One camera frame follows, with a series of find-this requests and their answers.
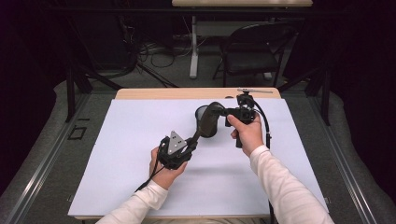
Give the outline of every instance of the white sleeve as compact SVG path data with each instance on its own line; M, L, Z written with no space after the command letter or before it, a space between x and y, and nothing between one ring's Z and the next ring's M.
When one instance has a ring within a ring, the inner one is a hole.
M158 210L163 205L167 195L168 190L163 189L151 180L145 188L134 193L128 201L111 211L97 223L141 223L150 208Z
M333 223L318 199L266 146L251 153L250 166L259 177L279 223Z

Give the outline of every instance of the white tabletop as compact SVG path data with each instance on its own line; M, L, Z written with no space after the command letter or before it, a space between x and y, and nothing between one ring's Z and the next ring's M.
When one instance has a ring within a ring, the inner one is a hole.
M150 151L165 135L195 132L195 110L217 101L236 107L235 99L113 100L92 150L72 217L101 217L126 201L149 175ZM270 123L271 150L326 206L283 99L256 99ZM268 197L248 158L235 147L232 128L219 119L212 138L200 138L189 165L172 186L160 210L148 217L262 217Z

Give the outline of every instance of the wooden desk surface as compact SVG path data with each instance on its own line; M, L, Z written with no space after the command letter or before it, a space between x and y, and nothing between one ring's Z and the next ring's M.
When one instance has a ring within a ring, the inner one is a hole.
M174 7L311 7L311 0L173 0Z
M238 88L151 88L151 89L121 89L116 100L127 99L213 99L233 97L241 94ZM254 88L250 95L257 98L280 99L276 88Z

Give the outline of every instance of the hand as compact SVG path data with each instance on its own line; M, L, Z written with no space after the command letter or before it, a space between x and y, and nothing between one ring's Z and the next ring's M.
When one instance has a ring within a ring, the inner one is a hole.
M233 115L227 116L227 120L235 127L235 130L231 133L231 137L235 139L239 134L242 142L242 150L248 157L250 157L254 149L264 145L262 141L262 121L258 113L256 113L254 120L248 125L242 123Z
M154 170L154 165L155 161L157 160L157 155L158 155L158 148L154 148L151 150L151 162L149 163L149 173L152 174L152 171ZM159 171L162 169L158 174L156 174L154 177L152 177L152 180L157 183L159 186L161 186L163 189L169 189L173 182L175 181L176 177L181 175L184 170L186 169L187 162L183 162L180 167L178 167L177 170L169 170L166 168L163 168L163 166L160 164L158 161L157 164L157 169L155 172Z

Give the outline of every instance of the black cable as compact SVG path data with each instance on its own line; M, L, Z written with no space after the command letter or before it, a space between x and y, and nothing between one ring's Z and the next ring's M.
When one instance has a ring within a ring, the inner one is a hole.
M148 185L148 183L151 181L152 177L154 177L156 174L158 174L164 168L164 166L163 166L159 171L155 172L155 170L157 170L158 163L159 163L159 160L158 160L158 155L157 155L157 159L155 160L154 168L152 169L152 173L149 176L148 180L146 180L146 182L144 182L142 185L140 185L140 187L137 188L134 192L137 192L138 190L145 188Z
M189 52L191 51L191 40L190 40L190 44L188 43L189 41L184 41L184 47L182 48L178 48L181 49L179 52L176 53L177 57L181 57L181 56L186 56L189 54Z
M134 67L126 67L122 71L118 72L117 74L112 74L112 75L102 75L102 77L105 77L107 79L112 79L116 77L124 77L134 71Z
M166 65L157 65L157 64L154 63L154 60L153 60L154 55L157 55L157 54L160 54L160 53L153 53L153 54L151 54L150 62L151 62L151 64L152 64L154 67L157 67L157 68L170 67L170 66L175 62L176 56L175 56L175 54L174 54L173 52L171 52L172 60L171 60L171 62L170 62L169 64L166 64Z
M148 57L149 57L149 47L148 47L148 45L147 44L142 44L142 47L141 47L142 49L144 49L145 51L142 51L142 50L140 50L139 51L139 54L138 54L138 58L139 58L139 61L141 62L141 63L143 63L143 62L145 62L147 59L148 59Z
M271 141L271 133L270 133L270 126L268 124L268 119L264 114L264 111L260 107L260 105L252 100L247 98L250 102L252 102L257 108L259 108L260 114L262 115L262 119L264 120L264 126L265 126L265 131L266 131L266 136L265 136L265 145L270 148L270 141ZM270 219L271 219L271 224L275 224L275 213L274 213L274 207L271 205L271 202L268 200L269 208L270 208Z
M160 74L156 73L151 68L146 67L142 63L138 63L137 66L140 67L143 71L147 72L152 77L154 77L155 79L157 79L158 81L160 81L163 84L164 87L167 88L168 86L170 86L170 87L178 88L178 86L176 84L174 84L171 81L169 81L166 77L161 76Z

